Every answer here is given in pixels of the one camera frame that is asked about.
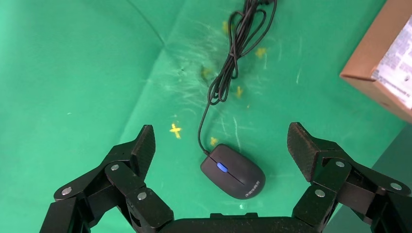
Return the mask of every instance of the computer mouse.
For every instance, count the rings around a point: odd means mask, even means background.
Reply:
[[[256,196],[266,181],[262,169],[225,144],[219,144],[200,169],[221,190],[237,199]]]

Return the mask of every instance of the mouse cable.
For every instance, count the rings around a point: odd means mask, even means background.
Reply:
[[[273,11],[269,19],[269,23],[263,31],[262,35],[252,44],[249,48],[246,48],[252,38],[258,33],[266,21],[266,11],[258,9],[259,5],[274,3]],[[226,58],[223,68],[221,69],[219,75],[215,78],[209,87],[207,92],[207,105],[200,121],[199,130],[197,133],[197,140],[199,142],[200,148],[203,152],[209,156],[210,152],[206,150],[201,141],[201,131],[205,117],[209,107],[211,105],[216,105],[219,102],[225,102],[227,100],[227,95],[229,93],[230,81],[236,79],[239,75],[238,69],[238,59],[248,54],[253,50],[260,41],[264,38],[266,33],[269,31],[272,25],[273,19],[275,17],[275,11],[277,6],[277,0],[245,0],[243,11],[233,12],[228,21],[228,34],[229,34],[229,54]],[[252,29],[253,19],[257,13],[263,15],[261,23],[257,28],[249,35]],[[232,31],[232,24],[237,16],[240,16],[239,22],[235,25],[234,31]]]

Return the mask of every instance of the box label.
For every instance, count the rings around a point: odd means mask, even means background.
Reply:
[[[412,109],[412,17],[380,61],[372,78]]]

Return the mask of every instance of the brown cardboard box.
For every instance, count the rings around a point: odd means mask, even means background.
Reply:
[[[412,0],[387,0],[341,72],[341,77],[355,88],[410,123],[412,110],[373,80],[372,73],[411,15]]]

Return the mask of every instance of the green backdrop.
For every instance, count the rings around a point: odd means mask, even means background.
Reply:
[[[208,148],[230,144],[266,173],[261,194],[236,200],[200,171],[196,134],[228,51],[225,21],[242,0],[1,0],[0,229],[38,231],[55,190],[143,124],[157,142],[146,183],[176,219],[290,216],[308,186],[286,148],[290,122],[366,166],[404,126],[339,78],[383,2],[279,1],[229,100],[205,122]],[[132,230],[117,210],[94,228],[121,231]]]

